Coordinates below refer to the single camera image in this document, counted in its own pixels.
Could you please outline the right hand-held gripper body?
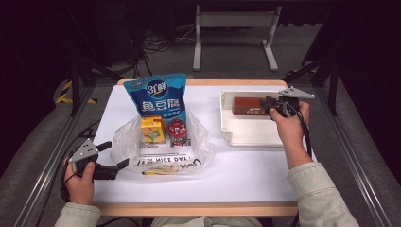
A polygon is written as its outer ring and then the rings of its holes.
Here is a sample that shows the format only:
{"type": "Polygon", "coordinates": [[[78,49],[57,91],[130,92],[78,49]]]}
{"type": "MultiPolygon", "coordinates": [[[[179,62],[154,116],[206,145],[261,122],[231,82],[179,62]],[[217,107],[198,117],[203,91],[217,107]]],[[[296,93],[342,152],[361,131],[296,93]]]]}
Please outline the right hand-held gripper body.
{"type": "Polygon", "coordinates": [[[300,111],[300,98],[312,99],[315,96],[293,86],[279,92],[273,108],[283,117],[292,117],[300,111]]]}

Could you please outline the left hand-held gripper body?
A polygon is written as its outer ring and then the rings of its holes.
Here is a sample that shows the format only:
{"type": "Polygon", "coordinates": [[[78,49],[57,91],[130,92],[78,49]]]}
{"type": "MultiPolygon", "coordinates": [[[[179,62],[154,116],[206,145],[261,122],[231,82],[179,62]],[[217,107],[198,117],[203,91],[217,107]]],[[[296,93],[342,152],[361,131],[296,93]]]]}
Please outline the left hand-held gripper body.
{"type": "Polygon", "coordinates": [[[100,152],[97,150],[96,146],[97,145],[88,138],[68,159],[74,173],[81,177],[87,164],[93,162],[95,164],[95,171],[93,174],[94,180],[115,180],[118,173],[118,171],[116,171],[116,166],[103,166],[99,164],[97,158],[100,152]]]}

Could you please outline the clear plastic shopping bag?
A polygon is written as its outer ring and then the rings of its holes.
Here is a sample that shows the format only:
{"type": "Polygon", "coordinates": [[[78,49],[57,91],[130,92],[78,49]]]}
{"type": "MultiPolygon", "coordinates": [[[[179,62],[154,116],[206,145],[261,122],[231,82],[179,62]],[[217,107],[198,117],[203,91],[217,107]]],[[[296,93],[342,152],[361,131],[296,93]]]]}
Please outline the clear plastic shopping bag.
{"type": "Polygon", "coordinates": [[[110,157],[115,162],[129,160],[128,170],[142,175],[194,174],[209,166],[215,158],[214,144],[208,141],[208,130],[190,111],[186,112],[187,142],[183,146],[170,145],[167,123],[164,121],[166,141],[151,144],[141,130],[143,117],[136,116],[120,127],[113,138],[110,157]]]}

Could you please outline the brown chocolate box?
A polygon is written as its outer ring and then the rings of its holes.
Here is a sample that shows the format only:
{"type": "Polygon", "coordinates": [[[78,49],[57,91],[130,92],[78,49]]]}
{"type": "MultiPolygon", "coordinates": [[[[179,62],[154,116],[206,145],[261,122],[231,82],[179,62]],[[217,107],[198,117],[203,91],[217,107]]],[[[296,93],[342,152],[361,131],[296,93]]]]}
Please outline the brown chocolate box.
{"type": "Polygon", "coordinates": [[[258,97],[235,97],[233,100],[233,115],[266,115],[262,99],[258,97]]]}

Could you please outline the white plastic tray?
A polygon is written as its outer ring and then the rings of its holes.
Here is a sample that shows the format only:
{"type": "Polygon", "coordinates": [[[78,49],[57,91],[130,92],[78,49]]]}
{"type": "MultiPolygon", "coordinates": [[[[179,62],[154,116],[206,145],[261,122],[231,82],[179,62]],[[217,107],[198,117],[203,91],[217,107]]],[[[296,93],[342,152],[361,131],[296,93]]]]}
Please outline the white plastic tray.
{"type": "Polygon", "coordinates": [[[278,91],[230,91],[219,92],[222,137],[231,146],[281,148],[276,123],[268,115],[234,115],[236,97],[279,97],[278,91]]]}

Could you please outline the yellow juice carton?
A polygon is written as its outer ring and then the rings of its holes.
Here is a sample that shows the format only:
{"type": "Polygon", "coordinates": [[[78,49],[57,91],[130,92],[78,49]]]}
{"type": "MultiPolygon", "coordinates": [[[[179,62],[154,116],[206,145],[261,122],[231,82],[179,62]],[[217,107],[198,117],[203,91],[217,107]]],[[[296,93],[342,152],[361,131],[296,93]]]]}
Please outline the yellow juice carton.
{"type": "Polygon", "coordinates": [[[164,120],[160,115],[144,116],[141,120],[141,130],[148,143],[161,144],[166,141],[164,120]]]}

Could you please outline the red can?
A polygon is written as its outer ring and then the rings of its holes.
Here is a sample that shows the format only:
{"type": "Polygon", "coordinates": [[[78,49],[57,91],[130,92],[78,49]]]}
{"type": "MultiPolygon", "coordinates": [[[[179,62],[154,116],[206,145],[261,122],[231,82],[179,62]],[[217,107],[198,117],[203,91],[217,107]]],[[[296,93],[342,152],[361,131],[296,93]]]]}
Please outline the red can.
{"type": "Polygon", "coordinates": [[[174,119],[168,124],[167,129],[170,137],[170,145],[172,147],[186,144],[187,127],[184,121],[181,119],[174,119]]]}

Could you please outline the blue snack pouch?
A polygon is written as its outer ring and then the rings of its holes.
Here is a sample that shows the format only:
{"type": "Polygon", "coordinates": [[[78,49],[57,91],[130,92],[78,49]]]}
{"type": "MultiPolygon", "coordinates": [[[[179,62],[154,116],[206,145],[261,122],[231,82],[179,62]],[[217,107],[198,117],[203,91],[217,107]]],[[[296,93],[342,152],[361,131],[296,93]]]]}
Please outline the blue snack pouch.
{"type": "Polygon", "coordinates": [[[123,86],[141,116],[160,115],[167,124],[174,119],[186,121],[186,74],[151,76],[125,81],[123,86]]]}

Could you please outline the person's right hand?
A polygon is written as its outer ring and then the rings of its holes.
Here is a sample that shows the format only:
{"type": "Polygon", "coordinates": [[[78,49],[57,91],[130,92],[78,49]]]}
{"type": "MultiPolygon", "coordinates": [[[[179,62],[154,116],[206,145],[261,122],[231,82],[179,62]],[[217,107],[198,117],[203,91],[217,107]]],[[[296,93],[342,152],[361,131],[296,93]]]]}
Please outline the person's right hand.
{"type": "Polygon", "coordinates": [[[291,151],[302,150],[304,148],[302,123],[308,124],[309,122],[309,104],[300,102],[302,120],[298,116],[283,117],[273,108],[270,109],[270,116],[277,125],[278,134],[283,142],[286,154],[291,151]]]}

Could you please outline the person's left hand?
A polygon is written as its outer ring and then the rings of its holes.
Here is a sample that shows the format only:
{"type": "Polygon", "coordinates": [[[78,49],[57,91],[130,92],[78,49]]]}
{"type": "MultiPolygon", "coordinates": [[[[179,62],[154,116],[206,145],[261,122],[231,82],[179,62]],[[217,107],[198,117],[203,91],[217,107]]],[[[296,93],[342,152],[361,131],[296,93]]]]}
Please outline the person's left hand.
{"type": "Polygon", "coordinates": [[[93,183],[94,171],[95,164],[93,162],[87,164],[81,177],[75,175],[71,164],[67,166],[64,177],[69,193],[69,201],[83,205],[93,204],[95,193],[93,183]]]}

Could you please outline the black metal stand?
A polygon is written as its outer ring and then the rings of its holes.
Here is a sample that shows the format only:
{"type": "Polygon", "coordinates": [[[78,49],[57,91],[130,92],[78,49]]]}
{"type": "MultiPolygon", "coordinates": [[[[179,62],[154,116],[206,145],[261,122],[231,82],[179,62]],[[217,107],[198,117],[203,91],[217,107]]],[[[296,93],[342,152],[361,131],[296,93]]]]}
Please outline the black metal stand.
{"type": "Polygon", "coordinates": [[[291,74],[287,74],[284,78],[284,82],[289,83],[296,78],[306,74],[312,69],[316,69],[316,73],[311,79],[311,84],[315,87],[321,87],[329,80],[329,92],[328,92],[328,107],[333,115],[337,115],[336,101],[337,101],[337,87],[338,87],[338,66],[332,59],[324,58],[314,61],[291,74]]]}

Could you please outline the yellow black striped tape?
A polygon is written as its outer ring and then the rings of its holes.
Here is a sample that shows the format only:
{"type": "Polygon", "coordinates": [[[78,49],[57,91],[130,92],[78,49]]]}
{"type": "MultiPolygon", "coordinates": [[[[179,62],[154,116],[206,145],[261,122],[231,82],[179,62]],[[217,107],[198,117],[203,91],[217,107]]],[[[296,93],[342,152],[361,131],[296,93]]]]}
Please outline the yellow black striped tape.
{"type": "MultiPolygon", "coordinates": [[[[68,103],[73,104],[73,98],[67,97],[69,89],[72,88],[72,80],[68,80],[61,89],[60,95],[57,97],[55,103],[68,103]]],[[[88,104],[97,104],[97,98],[89,98],[88,104]]]]}

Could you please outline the white table mat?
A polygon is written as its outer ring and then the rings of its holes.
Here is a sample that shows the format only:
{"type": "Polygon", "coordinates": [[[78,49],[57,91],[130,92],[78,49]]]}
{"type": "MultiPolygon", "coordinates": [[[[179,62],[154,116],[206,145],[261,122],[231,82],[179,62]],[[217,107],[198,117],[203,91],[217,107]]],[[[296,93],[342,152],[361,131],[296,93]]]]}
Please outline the white table mat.
{"type": "Polygon", "coordinates": [[[237,147],[222,137],[219,92],[282,91],[284,85],[188,86],[187,110],[209,131],[215,158],[194,174],[142,175],[121,170],[95,182],[96,203],[211,203],[293,201],[283,147],[237,147]]]}

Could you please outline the white metal stand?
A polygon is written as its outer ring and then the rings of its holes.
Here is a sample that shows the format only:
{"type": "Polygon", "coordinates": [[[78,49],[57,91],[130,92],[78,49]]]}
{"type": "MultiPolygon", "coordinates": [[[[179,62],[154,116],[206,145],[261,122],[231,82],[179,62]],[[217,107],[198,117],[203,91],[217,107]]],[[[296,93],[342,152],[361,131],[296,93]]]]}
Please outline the white metal stand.
{"type": "Polygon", "coordinates": [[[262,41],[265,55],[272,72],[278,71],[278,64],[271,45],[281,15],[281,7],[268,11],[203,11],[196,8],[196,43],[194,49],[193,70],[201,69],[201,29],[203,27],[266,27],[268,37],[262,41]]]}

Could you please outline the aluminium rail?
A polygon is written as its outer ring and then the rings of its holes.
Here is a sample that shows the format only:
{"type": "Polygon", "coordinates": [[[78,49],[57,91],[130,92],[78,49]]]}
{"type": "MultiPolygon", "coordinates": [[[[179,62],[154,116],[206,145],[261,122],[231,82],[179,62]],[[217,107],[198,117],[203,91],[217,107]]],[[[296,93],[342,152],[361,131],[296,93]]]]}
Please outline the aluminium rail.
{"type": "Polygon", "coordinates": [[[23,209],[21,210],[12,227],[28,227],[29,223],[31,222],[31,219],[34,216],[34,213],[41,200],[43,199],[44,194],[48,191],[47,187],[53,184],[52,181],[55,179],[56,171],[59,169],[58,164],[61,161],[64,152],[68,148],[67,141],[74,127],[76,126],[87,99],[91,96],[93,91],[94,87],[84,87],[81,95],[74,98],[74,100],[80,101],[81,104],[76,109],[75,114],[67,118],[57,144],[53,148],[48,161],[44,165],[44,169],[40,173],[23,209]]]}
{"type": "Polygon", "coordinates": [[[377,227],[393,227],[387,216],[381,202],[375,193],[371,181],[367,177],[360,161],[358,160],[355,151],[348,140],[345,130],[340,123],[339,119],[332,114],[332,111],[328,104],[328,95],[324,92],[321,87],[315,88],[315,94],[317,99],[322,103],[325,113],[328,115],[328,119],[334,128],[334,131],[342,146],[342,154],[346,160],[347,165],[350,167],[352,174],[356,180],[357,186],[362,194],[363,199],[367,203],[367,206],[375,220],[377,227]]]}

